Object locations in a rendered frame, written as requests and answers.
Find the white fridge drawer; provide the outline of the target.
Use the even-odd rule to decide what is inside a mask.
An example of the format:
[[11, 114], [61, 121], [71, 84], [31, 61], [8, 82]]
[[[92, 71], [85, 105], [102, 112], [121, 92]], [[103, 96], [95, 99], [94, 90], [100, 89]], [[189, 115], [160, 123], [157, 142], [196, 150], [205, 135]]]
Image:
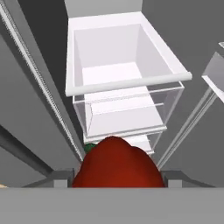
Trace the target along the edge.
[[68, 20], [67, 96], [192, 77], [140, 11]]

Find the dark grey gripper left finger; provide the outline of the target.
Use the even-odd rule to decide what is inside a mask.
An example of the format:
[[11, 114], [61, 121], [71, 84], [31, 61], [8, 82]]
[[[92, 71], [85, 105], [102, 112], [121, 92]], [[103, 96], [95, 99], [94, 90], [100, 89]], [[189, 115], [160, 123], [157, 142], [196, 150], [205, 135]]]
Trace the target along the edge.
[[53, 171], [51, 174], [49, 174], [46, 178], [31, 183], [29, 185], [25, 185], [24, 188], [56, 188], [56, 187], [62, 187], [62, 188], [69, 188], [72, 186], [73, 180], [75, 176], [75, 170], [72, 169], [66, 169], [66, 170], [57, 170]]

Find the grey fridge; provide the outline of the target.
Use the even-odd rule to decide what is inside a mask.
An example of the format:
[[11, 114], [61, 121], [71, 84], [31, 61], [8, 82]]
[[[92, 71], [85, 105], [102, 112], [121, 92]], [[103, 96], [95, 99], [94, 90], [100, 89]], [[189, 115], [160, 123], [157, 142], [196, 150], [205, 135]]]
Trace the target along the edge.
[[[73, 127], [83, 144], [83, 130], [74, 110], [73, 98], [65, 94], [67, 74], [67, 30], [70, 18], [142, 12], [146, 0], [18, 0], [43, 55]], [[152, 144], [155, 150], [158, 139]]]

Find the clear fridge drawer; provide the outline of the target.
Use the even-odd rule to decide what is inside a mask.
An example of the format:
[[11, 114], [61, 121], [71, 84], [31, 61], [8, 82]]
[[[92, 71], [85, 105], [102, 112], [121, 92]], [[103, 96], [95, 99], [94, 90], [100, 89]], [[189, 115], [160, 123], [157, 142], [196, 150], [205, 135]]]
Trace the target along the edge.
[[181, 82], [82, 94], [73, 98], [84, 137], [165, 130], [184, 90]]

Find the red bell pepper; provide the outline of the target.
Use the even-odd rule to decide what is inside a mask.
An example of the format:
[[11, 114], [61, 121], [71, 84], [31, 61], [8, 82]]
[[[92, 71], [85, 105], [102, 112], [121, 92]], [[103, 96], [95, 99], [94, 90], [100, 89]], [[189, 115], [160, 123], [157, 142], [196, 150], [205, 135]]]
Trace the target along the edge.
[[151, 158], [124, 139], [109, 136], [87, 155], [72, 187], [164, 187], [162, 175]]

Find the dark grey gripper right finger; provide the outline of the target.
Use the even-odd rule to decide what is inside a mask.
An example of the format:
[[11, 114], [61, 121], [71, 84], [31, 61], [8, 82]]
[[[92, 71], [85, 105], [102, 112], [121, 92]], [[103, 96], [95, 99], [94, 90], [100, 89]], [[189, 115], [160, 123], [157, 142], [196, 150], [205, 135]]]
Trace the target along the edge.
[[210, 188], [211, 185], [191, 179], [182, 171], [161, 171], [164, 185], [169, 188]]

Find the clear fridge door bin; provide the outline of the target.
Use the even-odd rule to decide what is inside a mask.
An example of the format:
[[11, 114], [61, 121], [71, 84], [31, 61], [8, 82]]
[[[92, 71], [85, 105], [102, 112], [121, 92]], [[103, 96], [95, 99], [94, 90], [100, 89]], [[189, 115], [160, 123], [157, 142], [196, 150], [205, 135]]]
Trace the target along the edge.
[[224, 41], [216, 46], [202, 78], [224, 103]]

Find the grey fridge door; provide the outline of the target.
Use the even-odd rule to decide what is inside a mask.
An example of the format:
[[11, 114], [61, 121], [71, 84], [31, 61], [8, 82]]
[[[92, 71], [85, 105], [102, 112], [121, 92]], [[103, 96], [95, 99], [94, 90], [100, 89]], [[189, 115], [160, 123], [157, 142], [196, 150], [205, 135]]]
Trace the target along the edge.
[[201, 118], [164, 164], [165, 170], [178, 170], [187, 177], [210, 186], [224, 187], [224, 103], [215, 97], [201, 78], [218, 42], [224, 39], [224, 0], [172, 0], [169, 16], [157, 28], [177, 54], [192, 80], [173, 111], [157, 146], [161, 153], [175, 139], [194, 109]]
[[0, 184], [76, 173], [82, 155], [18, 0], [0, 0]]

